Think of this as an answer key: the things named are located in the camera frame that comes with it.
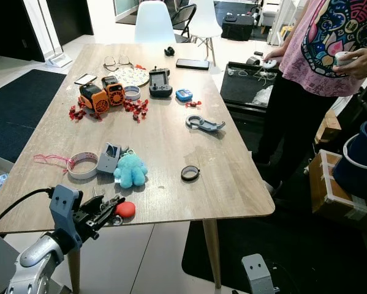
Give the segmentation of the teal plush octopus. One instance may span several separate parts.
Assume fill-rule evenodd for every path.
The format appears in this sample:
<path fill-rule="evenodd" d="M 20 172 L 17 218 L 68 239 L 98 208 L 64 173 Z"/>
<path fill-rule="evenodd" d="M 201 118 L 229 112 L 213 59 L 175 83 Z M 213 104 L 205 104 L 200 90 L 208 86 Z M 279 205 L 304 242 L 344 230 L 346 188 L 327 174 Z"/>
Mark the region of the teal plush octopus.
<path fill-rule="evenodd" d="M 133 151 L 121 155 L 113 172 L 116 182 L 123 188 L 141 187 L 146 184 L 148 169 Z"/>

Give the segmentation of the small blue gadget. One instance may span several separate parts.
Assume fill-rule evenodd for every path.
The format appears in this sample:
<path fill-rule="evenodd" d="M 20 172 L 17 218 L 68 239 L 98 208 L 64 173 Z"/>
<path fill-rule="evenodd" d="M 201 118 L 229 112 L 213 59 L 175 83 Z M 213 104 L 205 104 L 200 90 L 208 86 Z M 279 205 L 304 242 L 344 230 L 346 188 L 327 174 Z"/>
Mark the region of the small blue gadget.
<path fill-rule="evenodd" d="M 194 93 L 188 89 L 178 89 L 175 91 L 175 98 L 180 102 L 188 103 L 194 98 Z"/>

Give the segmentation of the wooden table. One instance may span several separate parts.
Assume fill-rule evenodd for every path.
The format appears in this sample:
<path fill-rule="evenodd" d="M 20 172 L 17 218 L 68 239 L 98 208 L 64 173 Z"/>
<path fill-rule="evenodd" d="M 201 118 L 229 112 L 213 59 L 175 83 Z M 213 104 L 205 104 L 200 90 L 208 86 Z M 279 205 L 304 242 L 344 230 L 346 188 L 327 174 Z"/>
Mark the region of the wooden table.
<path fill-rule="evenodd" d="M 90 197 L 91 188 L 105 184 L 108 178 L 74 180 L 63 173 L 65 159 L 83 151 L 102 151 L 107 142 L 127 146 L 149 168 L 144 186 L 124 191 L 137 207 L 132 223 L 203 221 L 214 282 L 217 287 L 222 285 L 217 219 L 269 216 L 274 204 L 210 73 L 175 67 L 178 57 L 199 56 L 199 48 L 176 43 L 174 49 L 175 56 L 167 57 L 159 43 L 88 44 L 82 48 L 0 190 L 0 233 L 53 229 L 49 201 L 42 195 L 16 208 L 10 205 L 32 190 L 58 184 L 80 189 Z M 69 107 L 76 104 L 79 94 L 74 81 L 85 74 L 106 75 L 104 58 L 121 55 L 147 69 L 171 70 L 172 87 L 191 90 L 194 100 L 202 104 L 185 107 L 172 97 L 150 99 L 146 119 L 139 124 L 122 107 L 99 120 L 91 116 L 71 120 Z M 185 123 L 189 115 L 226 124 L 217 132 L 190 129 Z"/>

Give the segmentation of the person's left hand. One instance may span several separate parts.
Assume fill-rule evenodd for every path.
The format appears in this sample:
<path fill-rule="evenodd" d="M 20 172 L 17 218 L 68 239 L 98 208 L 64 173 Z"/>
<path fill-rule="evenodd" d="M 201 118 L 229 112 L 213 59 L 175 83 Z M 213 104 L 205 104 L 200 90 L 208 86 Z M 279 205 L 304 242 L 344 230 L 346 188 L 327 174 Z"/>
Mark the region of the person's left hand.
<path fill-rule="evenodd" d="M 354 57 L 354 61 L 346 66 L 334 66 L 336 73 L 348 75 L 358 80 L 367 78 L 367 48 L 350 51 L 348 57 Z"/>

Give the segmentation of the white hand controller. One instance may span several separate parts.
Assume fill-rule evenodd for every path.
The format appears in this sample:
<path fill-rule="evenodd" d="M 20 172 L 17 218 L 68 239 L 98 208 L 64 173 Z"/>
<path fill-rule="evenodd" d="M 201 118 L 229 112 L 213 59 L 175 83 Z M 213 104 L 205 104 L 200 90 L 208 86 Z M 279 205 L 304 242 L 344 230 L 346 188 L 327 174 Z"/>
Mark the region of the white hand controller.
<path fill-rule="evenodd" d="M 350 64 L 354 61 L 354 57 L 348 57 L 348 51 L 337 51 L 334 55 L 334 65 L 341 67 Z"/>
<path fill-rule="evenodd" d="M 279 64 L 279 57 L 270 57 L 265 59 L 264 62 L 260 64 L 263 69 L 273 69 L 277 68 Z"/>

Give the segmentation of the red key fob with keys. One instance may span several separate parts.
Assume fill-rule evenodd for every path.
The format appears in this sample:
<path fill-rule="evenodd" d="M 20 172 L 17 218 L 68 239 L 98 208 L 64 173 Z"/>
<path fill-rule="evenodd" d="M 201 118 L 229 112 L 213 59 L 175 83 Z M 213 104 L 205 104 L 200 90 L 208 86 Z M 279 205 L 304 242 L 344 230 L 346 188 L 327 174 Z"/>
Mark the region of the red key fob with keys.
<path fill-rule="evenodd" d="M 111 226 L 121 226 L 135 217 L 136 206 L 132 202 L 122 202 L 116 205 L 114 213 L 108 222 Z"/>

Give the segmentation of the eyeglasses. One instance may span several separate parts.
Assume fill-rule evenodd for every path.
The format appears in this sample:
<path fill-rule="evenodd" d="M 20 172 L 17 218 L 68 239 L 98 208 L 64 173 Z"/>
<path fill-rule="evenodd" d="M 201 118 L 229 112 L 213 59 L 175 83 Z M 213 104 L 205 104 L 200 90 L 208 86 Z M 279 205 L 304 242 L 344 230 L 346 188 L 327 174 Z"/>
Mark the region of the eyeglasses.
<path fill-rule="evenodd" d="M 118 57 L 107 56 L 104 58 L 103 67 L 107 70 L 114 71 L 117 68 L 122 67 L 122 66 L 133 67 L 135 65 L 130 60 L 130 58 L 125 55 L 121 55 Z"/>

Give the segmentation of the white tape roll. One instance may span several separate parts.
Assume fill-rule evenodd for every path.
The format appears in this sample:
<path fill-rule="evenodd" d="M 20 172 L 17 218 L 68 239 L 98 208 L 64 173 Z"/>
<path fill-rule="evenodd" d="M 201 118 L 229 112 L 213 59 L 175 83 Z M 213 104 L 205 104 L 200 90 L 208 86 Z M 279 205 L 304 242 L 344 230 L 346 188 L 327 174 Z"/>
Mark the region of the white tape roll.
<path fill-rule="evenodd" d="M 97 166 L 94 166 L 87 171 L 83 171 L 82 173 L 77 173 L 77 171 L 74 171 L 74 168 L 76 168 L 76 165 L 83 160 L 95 160 L 97 162 L 98 159 L 99 157 L 97 154 L 94 154 L 93 152 L 85 151 L 74 154 L 74 156 L 68 160 L 67 171 L 69 176 L 76 180 L 86 180 L 95 177 L 97 175 Z"/>

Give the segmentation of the person's right hand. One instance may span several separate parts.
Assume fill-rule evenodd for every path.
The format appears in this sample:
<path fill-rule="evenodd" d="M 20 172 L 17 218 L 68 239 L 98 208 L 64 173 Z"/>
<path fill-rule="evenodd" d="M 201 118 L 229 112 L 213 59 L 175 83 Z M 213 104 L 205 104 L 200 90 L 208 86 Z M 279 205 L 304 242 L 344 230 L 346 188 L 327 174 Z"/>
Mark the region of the person's right hand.
<path fill-rule="evenodd" d="M 289 44 L 284 43 L 283 45 L 281 45 L 281 47 L 274 48 L 272 51 L 270 51 L 267 54 L 265 59 L 269 61 L 270 59 L 283 58 L 285 51 L 287 50 L 288 47 L 289 47 Z"/>

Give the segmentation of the black handheld console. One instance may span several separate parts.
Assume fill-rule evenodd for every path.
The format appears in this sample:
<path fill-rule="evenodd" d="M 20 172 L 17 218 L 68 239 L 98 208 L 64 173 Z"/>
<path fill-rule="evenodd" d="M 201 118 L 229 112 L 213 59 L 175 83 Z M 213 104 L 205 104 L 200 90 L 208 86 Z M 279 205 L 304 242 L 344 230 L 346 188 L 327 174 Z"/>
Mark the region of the black handheld console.
<path fill-rule="evenodd" d="M 171 71 L 168 68 L 154 68 L 149 71 L 149 94 L 152 97 L 167 98 L 173 89 L 169 83 Z"/>

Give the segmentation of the black floor mat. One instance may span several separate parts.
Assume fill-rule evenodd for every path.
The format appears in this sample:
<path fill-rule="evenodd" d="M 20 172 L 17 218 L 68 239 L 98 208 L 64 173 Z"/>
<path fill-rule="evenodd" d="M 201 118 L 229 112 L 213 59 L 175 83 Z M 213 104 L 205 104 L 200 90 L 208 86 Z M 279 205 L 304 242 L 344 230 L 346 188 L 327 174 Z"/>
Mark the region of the black floor mat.
<path fill-rule="evenodd" d="M 65 75 L 30 70 L 0 88 L 0 157 L 16 162 Z"/>

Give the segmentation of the white smartphone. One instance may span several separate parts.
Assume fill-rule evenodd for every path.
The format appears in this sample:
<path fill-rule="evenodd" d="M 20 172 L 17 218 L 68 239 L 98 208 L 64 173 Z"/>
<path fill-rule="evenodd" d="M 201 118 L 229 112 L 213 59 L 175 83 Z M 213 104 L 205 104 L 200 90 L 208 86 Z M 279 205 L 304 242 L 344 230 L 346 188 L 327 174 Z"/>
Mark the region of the white smartphone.
<path fill-rule="evenodd" d="M 74 83 L 77 86 L 85 86 L 88 83 L 91 83 L 93 81 L 96 81 L 97 75 L 91 75 L 90 73 L 86 73 L 85 75 L 80 76 Z"/>

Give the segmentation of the patterned round plate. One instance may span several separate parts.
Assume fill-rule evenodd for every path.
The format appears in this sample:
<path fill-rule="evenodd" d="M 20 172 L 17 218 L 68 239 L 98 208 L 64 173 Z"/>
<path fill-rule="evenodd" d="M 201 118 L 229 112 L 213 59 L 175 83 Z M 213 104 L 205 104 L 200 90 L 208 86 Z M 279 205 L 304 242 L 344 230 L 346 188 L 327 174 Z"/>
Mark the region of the patterned round plate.
<path fill-rule="evenodd" d="M 120 67 L 112 72 L 112 76 L 124 87 L 141 87 L 149 82 L 149 72 L 136 67 Z"/>

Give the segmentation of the cardboard box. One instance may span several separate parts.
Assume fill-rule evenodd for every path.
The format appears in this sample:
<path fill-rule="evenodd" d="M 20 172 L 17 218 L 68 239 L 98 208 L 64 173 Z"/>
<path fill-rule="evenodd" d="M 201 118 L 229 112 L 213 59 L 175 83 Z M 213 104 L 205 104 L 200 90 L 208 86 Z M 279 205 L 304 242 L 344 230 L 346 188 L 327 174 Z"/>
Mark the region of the cardboard box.
<path fill-rule="evenodd" d="M 333 178 L 342 156 L 321 149 L 309 163 L 311 208 L 330 221 L 367 232 L 367 199 L 346 193 Z"/>

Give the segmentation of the small grey box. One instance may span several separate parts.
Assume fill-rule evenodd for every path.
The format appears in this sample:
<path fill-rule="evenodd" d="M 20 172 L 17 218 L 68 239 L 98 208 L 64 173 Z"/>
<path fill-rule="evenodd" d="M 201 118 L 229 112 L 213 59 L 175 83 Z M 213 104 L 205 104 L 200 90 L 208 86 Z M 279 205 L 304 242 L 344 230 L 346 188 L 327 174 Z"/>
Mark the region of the small grey box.
<path fill-rule="evenodd" d="M 97 171 L 112 174 L 117 168 L 117 163 L 122 153 L 120 145 L 113 145 L 109 142 L 105 143 L 105 148 L 103 148 L 102 153 L 99 154 L 99 158 L 97 159 Z"/>

